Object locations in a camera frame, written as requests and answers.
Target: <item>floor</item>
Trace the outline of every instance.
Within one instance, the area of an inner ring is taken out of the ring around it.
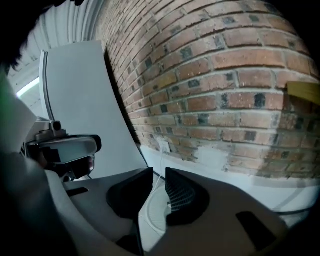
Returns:
[[[158,181],[159,177],[154,174],[153,177],[153,189],[155,189],[155,185]],[[165,181],[160,179],[156,189],[165,186]],[[140,214],[139,214],[139,227],[140,227],[140,234],[142,240],[142,247],[145,252],[149,252],[161,239],[163,234],[159,231],[156,231],[149,223],[146,217],[146,206],[148,200],[145,202],[144,206],[142,207]]]

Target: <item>white cable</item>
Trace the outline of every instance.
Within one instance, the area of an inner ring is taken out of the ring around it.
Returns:
[[[156,188],[157,188],[157,186],[158,186],[158,183],[159,183],[159,181],[160,181],[160,179],[161,179],[161,177],[162,177],[162,158],[163,158],[163,155],[164,155],[164,152],[163,152],[162,149],[161,149],[160,176],[159,176],[159,178],[158,178],[158,180],[157,180],[157,182],[156,182],[153,190],[150,192],[150,194],[156,191]]]

